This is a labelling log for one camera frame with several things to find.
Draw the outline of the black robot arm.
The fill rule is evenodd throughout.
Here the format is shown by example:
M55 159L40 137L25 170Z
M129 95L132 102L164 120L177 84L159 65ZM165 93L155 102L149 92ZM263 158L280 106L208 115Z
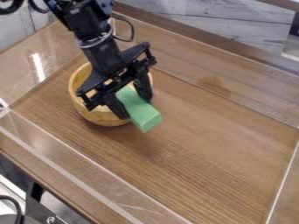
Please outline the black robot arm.
M117 99L117 91L133 84L137 95L151 101L153 91L148 77L156 63L151 45L141 42L123 50L119 37L109 23L113 0L44 0L51 12L73 33L79 48L91 64L88 78L76 89L76 96L88 110L105 106L125 120L125 106Z

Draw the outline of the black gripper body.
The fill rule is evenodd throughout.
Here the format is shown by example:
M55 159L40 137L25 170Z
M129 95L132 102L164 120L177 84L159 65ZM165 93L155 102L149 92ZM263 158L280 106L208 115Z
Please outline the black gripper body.
M156 63L151 54L149 43L141 42L124 51L113 39L97 41L95 44L81 44L80 49L91 64L91 74L76 90L88 110L97 105L107 106L105 98L133 82L133 69L149 67Z

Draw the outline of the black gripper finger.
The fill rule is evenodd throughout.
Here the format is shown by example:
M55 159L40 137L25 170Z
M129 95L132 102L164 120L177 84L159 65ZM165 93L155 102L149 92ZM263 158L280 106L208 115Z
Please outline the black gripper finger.
M151 80L148 76L148 70L144 67L137 67L133 69L133 86L137 95L149 102L153 98L153 90L151 86Z
M121 119L125 120L129 118L129 114L127 113L127 109L121 103L121 101L116 98L113 94L108 95L105 98L105 104L113 114Z

